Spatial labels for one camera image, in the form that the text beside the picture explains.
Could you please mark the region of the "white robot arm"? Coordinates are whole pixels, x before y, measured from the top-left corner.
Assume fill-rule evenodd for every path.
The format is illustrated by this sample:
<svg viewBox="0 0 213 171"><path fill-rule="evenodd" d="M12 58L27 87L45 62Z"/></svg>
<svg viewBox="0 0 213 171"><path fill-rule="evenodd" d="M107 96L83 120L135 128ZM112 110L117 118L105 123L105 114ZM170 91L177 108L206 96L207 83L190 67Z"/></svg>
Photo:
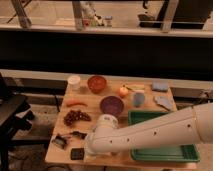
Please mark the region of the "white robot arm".
<svg viewBox="0 0 213 171"><path fill-rule="evenodd" d="M130 149L213 143L213 103L200 104L119 128L102 114L85 138L85 153L96 156Z"/></svg>

